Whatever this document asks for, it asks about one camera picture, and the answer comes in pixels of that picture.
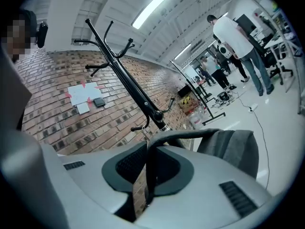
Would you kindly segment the cardboard box with yellow print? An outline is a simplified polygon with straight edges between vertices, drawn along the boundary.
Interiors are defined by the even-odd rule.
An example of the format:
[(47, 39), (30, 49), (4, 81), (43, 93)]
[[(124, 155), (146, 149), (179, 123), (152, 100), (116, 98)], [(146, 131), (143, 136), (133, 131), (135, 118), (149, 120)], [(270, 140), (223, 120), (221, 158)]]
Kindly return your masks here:
[(200, 101), (197, 99), (196, 95), (189, 93), (181, 100), (179, 100), (178, 105), (184, 114), (188, 115), (199, 105)]

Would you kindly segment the black monitor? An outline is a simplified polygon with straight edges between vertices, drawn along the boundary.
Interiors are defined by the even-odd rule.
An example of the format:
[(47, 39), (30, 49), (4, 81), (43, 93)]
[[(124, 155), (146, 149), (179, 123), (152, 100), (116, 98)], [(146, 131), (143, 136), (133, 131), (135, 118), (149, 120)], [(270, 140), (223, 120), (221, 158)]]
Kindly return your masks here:
[(245, 31), (247, 36), (257, 28), (245, 14), (242, 14), (235, 22)]

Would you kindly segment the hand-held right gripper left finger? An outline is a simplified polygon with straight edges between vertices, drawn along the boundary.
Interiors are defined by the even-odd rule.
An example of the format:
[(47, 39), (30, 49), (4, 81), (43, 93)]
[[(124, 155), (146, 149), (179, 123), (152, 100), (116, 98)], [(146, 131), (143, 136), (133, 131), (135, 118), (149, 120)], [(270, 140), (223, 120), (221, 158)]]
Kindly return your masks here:
[(42, 146), (51, 183), (63, 206), (55, 229), (146, 229), (137, 226), (132, 187), (143, 166), (146, 143), (60, 156)]

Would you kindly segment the black office chair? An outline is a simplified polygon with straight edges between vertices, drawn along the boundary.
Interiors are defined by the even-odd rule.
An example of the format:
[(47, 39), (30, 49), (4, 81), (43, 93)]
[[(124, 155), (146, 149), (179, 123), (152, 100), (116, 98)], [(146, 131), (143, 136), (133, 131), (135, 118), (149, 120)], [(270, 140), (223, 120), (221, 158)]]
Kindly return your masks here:
[(287, 75), (289, 77), (294, 76), (294, 72), (291, 69), (291, 59), (288, 57), (286, 47), (281, 36), (278, 33), (262, 39), (261, 45), (264, 49), (264, 59), (266, 61), (266, 67), (274, 67), (270, 71), (270, 79), (276, 75), (279, 76), (280, 84), (285, 85)]

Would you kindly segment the black rolling frame stand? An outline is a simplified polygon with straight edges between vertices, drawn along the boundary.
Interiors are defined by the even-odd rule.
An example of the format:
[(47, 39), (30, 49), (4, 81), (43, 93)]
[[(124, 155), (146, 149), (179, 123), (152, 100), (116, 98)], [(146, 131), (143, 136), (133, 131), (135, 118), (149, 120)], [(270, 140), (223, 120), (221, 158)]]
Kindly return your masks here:
[(206, 126), (207, 123), (211, 122), (212, 120), (215, 120), (216, 118), (219, 117), (226, 117), (225, 112), (220, 113), (219, 115), (213, 115), (212, 112), (210, 111), (208, 105), (206, 104), (206, 98), (202, 98), (201, 94), (199, 93), (199, 91), (196, 90), (194, 84), (192, 82), (189, 81), (189, 78), (182, 72), (182, 69), (180, 66), (178, 66), (175, 62), (173, 62), (172, 60), (170, 60), (170, 62), (172, 63), (172, 65), (181, 73), (181, 75), (186, 79), (186, 81), (188, 82), (189, 87), (192, 89), (193, 93), (196, 95), (197, 99), (200, 101), (200, 103), (205, 107), (205, 109), (208, 111), (209, 113), (209, 119), (206, 121), (203, 121), (202, 124), (204, 126)]
[(197, 83), (197, 85), (199, 86), (199, 88), (201, 89), (201, 91), (202, 91), (202, 93), (203, 93), (203, 96), (204, 96), (205, 100), (206, 100), (207, 102), (209, 102), (209, 101), (212, 99), (212, 94), (206, 92), (206, 90), (205, 90), (203, 84), (204, 84), (204, 80), (201, 80), (201, 81), (199, 81), (199, 82)]

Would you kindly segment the white desk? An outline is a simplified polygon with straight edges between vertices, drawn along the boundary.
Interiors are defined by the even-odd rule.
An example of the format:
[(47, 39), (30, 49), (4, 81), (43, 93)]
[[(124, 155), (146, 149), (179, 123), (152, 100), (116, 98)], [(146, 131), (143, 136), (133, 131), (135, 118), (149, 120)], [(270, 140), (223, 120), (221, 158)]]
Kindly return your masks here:
[(279, 74), (280, 84), (287, 93), (297, 76), (297, 56), (301, 56), (296, 36), (292, 32), (284, 34), (283, 37), (276, 33), (264, 48), (272, 53), (274, 72)]

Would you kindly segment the small white wall paper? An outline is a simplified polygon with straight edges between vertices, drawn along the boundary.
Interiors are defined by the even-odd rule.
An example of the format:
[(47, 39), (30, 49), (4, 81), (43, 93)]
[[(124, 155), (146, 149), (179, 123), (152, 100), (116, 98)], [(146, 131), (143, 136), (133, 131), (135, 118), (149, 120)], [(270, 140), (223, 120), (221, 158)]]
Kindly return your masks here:
[(77, 105), (77, 109), (80, 115), (85, 114), (90, 111), (89, 105), (87, 102), (81, 103)]

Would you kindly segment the clear plastic water jug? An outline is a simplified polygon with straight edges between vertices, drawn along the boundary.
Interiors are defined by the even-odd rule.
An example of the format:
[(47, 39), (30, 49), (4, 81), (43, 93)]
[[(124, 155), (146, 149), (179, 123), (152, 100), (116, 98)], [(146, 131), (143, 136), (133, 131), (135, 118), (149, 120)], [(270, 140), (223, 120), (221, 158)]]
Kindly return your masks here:
[(188, 115), (188, 119), (194, 129), (201, 129), (203, 127), (204, 114), (202, 111), (192, 111)]
[(205, 120), (208, 118), (208, 113), (207, 113), (204, 105), (200, 104), (198, 106), (198, 110), (199, 110), (199, 114), (200, 114), (202, 120)]

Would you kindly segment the black pole stand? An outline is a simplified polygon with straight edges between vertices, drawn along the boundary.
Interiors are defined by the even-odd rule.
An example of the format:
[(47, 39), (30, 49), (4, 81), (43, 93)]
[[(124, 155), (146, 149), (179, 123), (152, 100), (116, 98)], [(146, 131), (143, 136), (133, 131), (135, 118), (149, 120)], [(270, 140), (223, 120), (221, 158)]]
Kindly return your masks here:
[(160, 110), (154, 102), (149, 98), (146, 92), (141, 88), (141, 86), (137, 83), (134, 77), (128, 72), (126, 67), (124, 67), (123, 63), (121, 62), (121, 58), (124, 57), (127, 51), (130, 48), (133, 48), (135, 44), (133, 43), (133, 39), (129, 38), (126, 46), (119, 52), (115, 53), (110, 46), (108, 45), (106, 38), (108, 32), (113, 25), (114, 21), (111, 21), (106, 32), (104, 33), (104, 37), (101, 38), (97, 33), (95, 27), (93, 26), (91, 20), (87, 18), (85, 23), (89, 26), (90, 30), (92, 31), (93, 35), (95, 36), (95, 41), (84, 40), (84, 39), (75, 39), (74, 42), (82, 42), (82, 43), (89, 43), (97, 46), (104, 56), (106, 62), (100, 65), (86, 65), (85, 69), (93, 69), (94, 71), (91, 73), (91, 77), (93, 77), (99, 70), (104, 69), (106, 67), (111, 67), (116, 76), (119, 78), (127, 92), (130, 94), (132, 99), (136, 102), (138, 107), (144, 113), (146, 117), (146, 124), (144, 126), (139, 127), (132, 127), (131, 131), (138, 131), (144, 130), (150, 124), (150, 121), (153, 121), (156, 126), (161, 131), (168, 131), (171, 128), (164, 122), (164, 113), (170, 111), (175, 98), (171, 98), (169, 101), (169, 105), (167, 109)]

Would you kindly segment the white metal frame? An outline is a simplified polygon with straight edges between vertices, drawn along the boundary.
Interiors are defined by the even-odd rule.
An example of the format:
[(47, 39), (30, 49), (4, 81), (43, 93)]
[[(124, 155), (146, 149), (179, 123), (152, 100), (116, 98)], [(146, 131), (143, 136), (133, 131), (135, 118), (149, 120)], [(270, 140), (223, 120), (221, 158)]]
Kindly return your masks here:
[(285, 36), (284, 32), (281, 33), (285, 38), (283, 41), (284, 45), (289, 46), (289, 49), (287, 49), (288, 58), (291, 59), (296, 73), (298, 86), (297, 113), (305, 116), (305, 51), (294, 27), (282, 9), (278, 9), (274, 14), (274, 21), (276, 19), (280, 20), (282, 24), (285, 24), (290, 31), (289, 36)]

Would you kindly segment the large white wall paper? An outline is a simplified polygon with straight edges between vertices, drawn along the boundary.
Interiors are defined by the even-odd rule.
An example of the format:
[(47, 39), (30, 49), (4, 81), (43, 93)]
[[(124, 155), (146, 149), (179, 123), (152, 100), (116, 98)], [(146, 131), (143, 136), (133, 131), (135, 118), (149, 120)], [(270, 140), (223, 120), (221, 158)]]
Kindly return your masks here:
[(94, 100), (102, 97), (101, 90), (97, 83), (85, 83), (68, 87), (68, 93), (71, 96), (72, 106), (82, 104), (88, 99)]

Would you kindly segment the black bag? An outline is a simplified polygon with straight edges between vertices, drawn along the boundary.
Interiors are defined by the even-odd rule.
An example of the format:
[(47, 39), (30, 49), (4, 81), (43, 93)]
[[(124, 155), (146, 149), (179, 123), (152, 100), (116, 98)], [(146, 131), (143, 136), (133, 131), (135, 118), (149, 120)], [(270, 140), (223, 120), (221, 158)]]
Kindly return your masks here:
[(259, 154), (254, 134), (250, 130), (204, 129), (165, 131), (148, 143), (146, 157), (145, 199), (174, 195), (184, 189), (194, 175), (193, 164), (185, 157), (168, 152), (164, 143), (183, 149), (181, 139), (201, 138), (198, 153), (220, 158), (256, 178)]

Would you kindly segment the black wall device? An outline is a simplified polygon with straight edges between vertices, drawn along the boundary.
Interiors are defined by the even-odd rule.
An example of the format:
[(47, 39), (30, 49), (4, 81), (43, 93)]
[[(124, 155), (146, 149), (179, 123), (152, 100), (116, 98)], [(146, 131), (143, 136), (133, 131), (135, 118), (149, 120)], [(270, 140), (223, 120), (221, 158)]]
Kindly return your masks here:
[(93, 100), (93, 103), (94, 103), (94, 105), (95, 105), (97, 108), (103, 107), (103, 106), (106, 105), (106, 102), (105, 102), (104, 99), (101, 98), (101, 97), (100, 97), (100, 98), (94, 99), (94, 100)]

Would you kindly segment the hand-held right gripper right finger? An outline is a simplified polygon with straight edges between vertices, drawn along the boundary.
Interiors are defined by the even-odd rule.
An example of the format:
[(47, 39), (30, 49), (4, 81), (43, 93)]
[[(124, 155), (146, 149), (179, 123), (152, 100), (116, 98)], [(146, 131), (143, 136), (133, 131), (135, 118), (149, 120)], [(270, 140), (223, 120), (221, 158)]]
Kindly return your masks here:
[(168, 146), (159, 150), (189, 161), (190, 182), (174, 195), (155, 197), (136, 220), (147, 229), (251, 228), (271, 195), (256, 179), (228, 162)]

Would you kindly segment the long ceiling light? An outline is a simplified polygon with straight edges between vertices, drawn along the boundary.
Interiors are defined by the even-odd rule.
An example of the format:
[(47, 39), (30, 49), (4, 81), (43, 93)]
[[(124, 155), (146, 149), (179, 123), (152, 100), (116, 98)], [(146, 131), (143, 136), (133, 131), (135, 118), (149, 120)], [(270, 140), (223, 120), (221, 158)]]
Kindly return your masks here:
[(191, 43), (188, 44), (177, 56), (175, 56), (174, 60), (177, 60), (186, 50), (191, 47)]
[(152, 0), (137, 16), (137, 18), (132, 23), (135, 29), (140, 29), (148, 17), (156, 10), (156, 8), (163, 3), (165, 0)]

